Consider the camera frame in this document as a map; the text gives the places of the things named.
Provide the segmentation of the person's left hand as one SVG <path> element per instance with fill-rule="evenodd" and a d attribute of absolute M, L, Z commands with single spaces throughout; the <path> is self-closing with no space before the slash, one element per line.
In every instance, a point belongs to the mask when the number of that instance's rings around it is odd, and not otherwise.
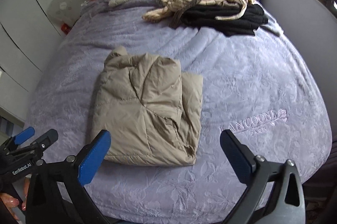
<path fill-rule="evenodd" d="M 21 208 L 22 208 L 23 211 L 26 211 L 26 207 L 27 207 L 27 195 L 28 195 L 28 191 L 29 191 L 29 185 L 30 185 L 30 178 L 25 177 L 24 180 L 23 180 L 23 194 L 25 196 L 25 199 L 24 199 L 24 201 L 22 202 L 22 205 L 21 205 Z M 11 195 L 9 195 L 7 193 L 1 193 L 1 200 L 5 204 L 8 211 L 11 213 L 11 215 L 14 217 L 14 219 L 18 223 L 22 223 L 22 221 L 19 219 L 19 217 L 13 211 L 13 208 L 19 206 L 18 199 L 12 197 Z"/>

